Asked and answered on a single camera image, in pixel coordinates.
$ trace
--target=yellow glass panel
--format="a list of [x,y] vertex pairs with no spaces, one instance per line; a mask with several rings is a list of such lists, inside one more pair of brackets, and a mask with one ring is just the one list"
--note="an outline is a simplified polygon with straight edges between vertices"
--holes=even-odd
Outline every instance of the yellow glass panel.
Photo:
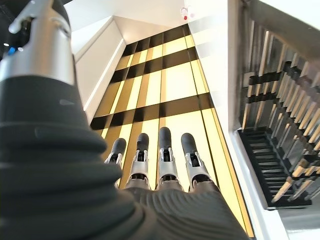
[[193,135],[197,150],[203,160],[209,175],[217,184],[206,132],[200,111],[193,111],[165,118],[165,126],[171,131],[172,150],[181,185],[185,192],[189,189],[189,178],[186,169],[186,159],[181,145],[181,136],[184,133]]
[[189,62],[163,70],[165,74],[165,101],[197,95]]
[[163,46],[158,45],[148,49],[146,61],[162,57]]
[[140,58],[139,58],[139,64],[144,63],[144,62],[146,61],[146,59],[147,59],[147,53],[148,53],[148,50],[147,50],[147,49],[146,49],[146,50],[143,50],[143,51],[141,52],[141,55],[140,55]]
[[191,61],[191,67],[193,72],[193,77],[195,81],[196,91],[197,94],[204,94],[207,93],[204,80],[201,75],[200,66],[197,60]]
[[130,55],[130,58],[129,58],[129,61],[128,61],[128,64],[126,65],[126,67],[130,67],[133,58],[134,58],[134,55],[133,54]]
[[111,107],[111,110],[110,110],[110,114],[113,114],[115,112],[115,110],[116,110],[116,106],[117,106],[117,103],[119,101],[120,94],[121,94],[122,88],[124,87],[124,84],[125,84],[125,81],[124,80],[121,81],[119,89],[118,89],[118,92],[115,95],[115,98],[114,98],[114,101],[113,101],[113,104],[112,104],[112,107]]
[[136,65],[136,64],[139,63],[140,55],[141,55],[141,52],[140,52],[140,51],[139,51],[139,52],[135,52],[135,53],[133,54],[133,58],[132,58],[132,61],[131,61],[131,63],[130,63],[130,66]]
[[185,42],[187,48],[192,48],[195,46],[194,39],[192,38],[192,35],[185,36]]
[[214,39],[213,31],[208,28],[203,31],[195,32],[192,34],[193,40],[197,45],[211,42]]
[[[224,151],[224,156],[225,156],[225,159],[226,159],[226,163],[228,164],[228,169],[229,169],[230,176],[231,176],[232,182],[233,182],[233,186],[234,186],[234,189],[235,189],[235,192],[236,192],[236,195],[237,195],[237,199],[238,199],[238,203],[239,203],[240,210],[241,210],[241,213],[242,213],[242,218],[243,218],[243,221],[244,221],[246,233],[248,234],[249,237],[254,237],[255,235],[254,235],[254,231],[252,229],[252,225],[251,225],[250,218],[249,218],[249,215],[248,215],[247,207],[246,207],[246,204],[245,204],[245,201],[244,201],[244,197],[242,195],[242,192],[241,192],[241,189],[240,189],[240,186],[239,186],[239,182],[238,182],[238,179],[237,179],[237,175],[236,175],[236,172],[235,172],[231,157],[229,155],[228,147],[227,147],[226,141],[224,139],[224,135],[222,133],[221,126],[219,124],[219,120],[218,120],[218,116],[217,116],[216,110],[214,108],[212,108],[211,109],[211,113],[213,114],[215,126],[216,126],[217,132],[219,134],[219,139],[220,139],[223,151]],[[211,125],[213,123],[212,119],[210,119],[210,121],[211,122],[208,122],[205,125],[206,126]]]
[[103,139],[106,138],[107,132],[108,132],[108,128],[103,129],[103,131],[102,131],[102,133],[101,133],[101,137],[102,137]]
[[161,91],[161,70],[149,74],[148,90],[146,93],[145,105],[160,103]]
[[[120,130],[120,134],[119,134],[119,138],[125,139],[127,146],[128,146],[128,143],[129,143],[131,128],[132,128],[132,123],[126,124],[126,125],[122,125],[121,130]],[[123,154],[121,168],[124,167],[124,163],[125,163],[125,159],[126,159],[126,153],[127,153],[127,146],[125,147],[125,151],[124,151],[124,154]]]
[[163,56],[179,52],[187,48],[185,37],[178,38],[163,44]]
[[120,58],[118,65],[116,66],[115,70],[125,69],[128,65],[128,62],[133,55],[123,56]]
[[127,110],[135,109],[137,107],[141,81],[142,81],[142,76],[137,76],[133,80],[133,85],[132,85],[128,105],[126,106]]
[[237,193],[232,181],[232,177],[229,171],[228,163],[225,157],[225,153],[221,144],[221,140],[218,134],[217,126],[215,124],[214,116],[211,109],[202,110],[202,115],[205,123],[205,127],[208,134],[208,140],[210,148],[213,154],[213,162],[216,170],[216,174],[219,181],[220,191],[233,212],[234,216],[246,230],[244,219],[241,213],[240,205],[238,202]]
[[148,176],[149,184],[152,190],[156,188],[157,175],[157,159],[158,159],[158,133],[159,133],[159,119],[144,121],[142,123],[142,133],[149,136],[149,150],[148,150]]

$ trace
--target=black stripe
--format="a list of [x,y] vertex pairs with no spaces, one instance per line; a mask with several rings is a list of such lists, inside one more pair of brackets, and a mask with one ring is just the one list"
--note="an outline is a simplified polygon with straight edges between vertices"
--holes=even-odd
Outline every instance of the black stripe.
[[121,82],[125,79],[133,79],[143,74],[150,74],[162,69],[171,68],[180,64],[185,64],[190,61],[199,59],[196,48],[190,47],[181,51],[171,53],[169,55],[161,56],[146,62],[142,62],[124,69],[114,72],[110,83]]
[[128,44],[124,49],[122,57],[130,56],[131,54],[134,54],[136,52],[137,45],[138,45],[137,41],[131,44]]
[[213,108],[210,93],[189,96],[172,101],[161,102],[154,105],[143,106],[136,109],[126,110],[95,117],[91,122],[93,130],[132,124],[152,119],[164,118],[178,114]]
[[201,20],[192,21],[189,24],[187,23],[181,26],[177,26],[170,30],[158,33],[156,35],[144,38],[142,40],[127,45],[122,56],[129,56],[131,54],[141,52],[159,46],[161,44],[177,40],[185,36],[189,36],[191,35],[189,25],[192,26],[193,33],[197,33],[205,29],[211,28],[212,24],[213,22],[210,16],[208,16],[201,18]]

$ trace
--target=white wall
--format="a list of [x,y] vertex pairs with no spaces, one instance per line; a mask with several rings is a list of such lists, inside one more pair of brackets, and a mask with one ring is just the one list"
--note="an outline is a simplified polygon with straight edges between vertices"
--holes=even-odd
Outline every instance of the white wall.
[[[104,21],[103,25],[94,23],[72,34],[78,88],[89,123],[126,47],[115,21],[112,18]],[[92,37],[84,44],[82,40],[89,36]]]
[[320,30],[319,0],[260,0]]
[[77,31],[108,16],[127,44],[187,23],[180,14],[184,0],[73,0],[64,5]]
[[258,240],[288,239],[279,213],[264,210],[260,201],[261,189],[257,188],[255,173],[246,151],[234,132],[235,93],[237,86],[237,0],[185,0],[194,8],[196,24],[189,23],[192,35],[196,36],[208,26],[211,39],[206,48],[197,46],[197,53],[206,77],[210,94],[229,149],[230,156],[248,209],[254,233]]

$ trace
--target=black rack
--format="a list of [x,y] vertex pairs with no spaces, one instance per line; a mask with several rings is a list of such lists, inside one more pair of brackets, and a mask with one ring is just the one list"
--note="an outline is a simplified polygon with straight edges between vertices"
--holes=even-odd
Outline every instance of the black rack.
[[312,204],[311,200],[304,200],[306,192],[297,199],[288,201],[297,190],[296,185],[292,185],[280,200],[272,202],[273,197],[290,176],[291,163],[287,158],[282,159],[284,152],[281,148],[276,148],[278,141],[276,138],[271,139],[270,129],[260,127],[257,130],[245,129],[243,132],[240,129],[238,133],[260,183],[267,202],[267,210],[304,208]]

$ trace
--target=metal rod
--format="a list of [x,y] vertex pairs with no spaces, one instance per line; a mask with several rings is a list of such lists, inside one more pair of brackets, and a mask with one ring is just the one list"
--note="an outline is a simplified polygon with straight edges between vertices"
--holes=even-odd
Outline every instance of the metal rod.
[[[269,31],[266,31],[265,32],[265,37],[264,37],[264,44],[263,44],[263,51],[262,51],[260,69],[259,69],[259,74],[258,74],[259,77],[262,77],[263,74],[265,73],[266,60],[267,60],[267,56],[268,56],[268,47],[269,47],[269,51],[270,52],[271,52],[271,47],[272,47],[271,37],[273,37],[272,34],[270,34]],[[269,82],[266,82],[265,85],[264,85],[263,95],[267,94],[268,87],[269,87]],[[259,108],[258,108],[257,116],[256,116],[256,119],[255,119],[255,123],[254,123],[254,128],[253,128],[254,130],[257,130],[257,128],[258,128],[262,113],[264,111],[264,107],[265,107],[265,101],[261,101],[259,103]]]
[[278,144],[276,146],[277,149],[284,145],[284,142],[285,142],[285,140],[286,140],[286,138],[288,136],[288,133],[290,132],[290,129],[291,129],[290,123],[287,123],[285,125],[283,134],[282,134],[282,136],[281,136],[281,138],[280,138],[280,140],[279,140],[279,142],[278,142]]
[[309,139],[309,143],[314,143],[317,138],[319,137],[320,134],[320,124],[318,125],[318,127],[316,128],[316,130],[314,131],[314,133],[312,134],[312,136]]
[[299,126],[300,130],[305,129],[307,127],[307,123],[309,121],[309,118],[310,118],[312,112],[314,111],[314,109],[316,108],[316,106],[317,106],[317,103],[315,103],[315,102],[312,102],[310,104],[310,106],[309,106],[308,110],[306,111],[306,113],[301,121],[301,124]]
[[252,51],[253,51],[253,44],[254,44],[254,33],[255,33],[255,21],[251,21],[248,66],[247,66],[248,72],[250,72],[250,70],[251,70]]
[[318,72],[318,73],[315,75],[311,87],[314,88],[315,86],[318,85],[319,82],[320,82],[320,72]]
[[288,201],[292,201],[297,199],[305,190],[307,190],[307,188],[309,188],[311,186],[311,184],[313,184],[315,181],[310,179],[310,180],[306,180],[300,187],[299,189],[294,193],[293,196],[291,196]]
[[289,88],[289,91],[288,91],[288,94],[287,94],[288,96],[287,96],[287,98],[285,99],[285,101],[283,103],[284,107],[287,107],[289,105],[289,102],[291,102],[294,99],[291,96],[293,94],[293,91],[294,91],[296,83],[294,81],[292,81],[291,83],[289,83],[289,85],[290,85],[290,88]]
[[293,109],[293,106],[294,106],[294,103],[296,102],[297,100],[297,95],[298,95],[298,92],[299,92],[299,89],[300,89],[300,86],[299,85],[296,85],[295,86],[295,90],[294,90],[294,93],[292,95],[292,98],[291,98],[291,101],[286,109],[286,112],[287,113],[290,113]]
[[247,118],[248,118],[249,112],[250,112],[250,103],[246,103],[245,108],[244,108],[243,121],[242,121],[242,132],[246,128]]
[[320,194],[320,186],[314,190],[311,194],[309,194],[308,196],[306,196],[304,198],[304,200],[312,200],[314,199],[316,196],[318,196]]
[[277,121],[276,121],[276,124],[275,124],[275,127],[274,127],[274,131],[273,131],[273,133],[272,133],[272,135],[271,135],[271,138],[272,138],[272,139],[277,136],[282,121],[283,121],[283,113],[281,112],[281,113],[279,114],[279,116],[278,116]]
[[310,100],[310,96],[307,96],[307,97],[304,98],[303,103],[302,103],[302,105],[300,107],[300,110],[296,114],[296,118],[294,120],[294,123],[297,124],[302,120],[303,114],[304,114],[305,110],[307,110],[307,106],[309,104],[309,100]]
[[314,116],[312,117],[311,121],[309,122],[309,124],[307,125],[304,133],[303,133],[303,136],[308,136],[309,133],[311,133],[312,129],[314,129],[317,121],[319,120],[320,118],[320,108],[318,108],[314,114]]
[[303,76],[306,76],[307,75],[307,72],[309,71],[309,62],[305,62],[304,65],[303,65],[303,68],[302,68],[302,71],[301,71],[301,74],[300,74],[300,77],[303,77]]
[[319,140],[318,143],[315,145],[314,150],[315,150],[315,151],[319,151],[319,150],[320,150],[320,140]]
[[305,92],[304,90],[301,91],[300,96],[299,96],[299,98],[297,99],[297,101],[296,101],[296,103],[295,103],[295,105],[294,105],[294,108],[293,108],[293,110],[292,110],[292,112],[291,112],[290,118],[294,118],[294,117],[297,115],[298,109],[299,109],[299,107],[300,107],[300,104],[301,104],[304,96],[305,96],[305,93],[306,93],[306,92]]
[[288,148],[288,150],[283,155],[283,158],[282,158],[283,160],[286,159],[288,156],[290,156],[290,154],[292,153],[293,149],[296,147],[296,145],[298,143],[298,140],[299,140],[298,135],[294,135],[290,147]]
[[282,185],[282,187],[279,189],[279,191],[276,193],[276,195],[273,197],[273,199],[271,200],[272,203],[275,203],[276,201],[278,201],[288,190],[289,188],[292,186],[292,184],[295,181],[288,176],[286,178],[285,183]]
[[277,105],[273,104],[272,109],[271,109],[271,113],[270,113],[270,116],[269,116],[269,120],[268,120],[268,127],[269,128],[271,128],[271,126],[272,126],[272,124],[274,122],[276,113],[277,113]]
[[[291,68],[295,67],[298,64],[298,59],[299,59],[299,55],[297,53],[295,53],[293,55],[293,59],[292,59],[291,65],[290,65]],[[283,95],[280,99],[280,102],[284,102],[285,99],[288,97],[287,88],[288,88],[289,83],[291,83],[291,81],[292,81],[291,77],[287,76],[287,79],[286,79],[286,82],[284,85],[284,89],[283,89]]]
[[[248,91],[246,93],[247,98],[251,97],[251,93],[252,93],[252,85],[248,86]],[[250,103],[246,103],[245,107],[244,107],[244,113],[243,113],[243,121],[242,121],[242,132],[245,130],[246,128],[246,124],[247,124],[247,119],[249,116],[249,112],[250,112]]]

